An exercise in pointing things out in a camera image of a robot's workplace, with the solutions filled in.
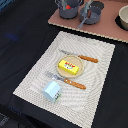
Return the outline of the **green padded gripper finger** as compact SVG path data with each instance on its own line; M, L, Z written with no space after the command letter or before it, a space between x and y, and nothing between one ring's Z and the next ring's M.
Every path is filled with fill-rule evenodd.
M61 4L62 4L62 7L63 7L63 10L66 10L66 5L67 5L66 0L62 0Z
M84 13L87 13L87 10L88 10L88 8L89 8L89 2L87 3L85 3L85 6L84 6Z

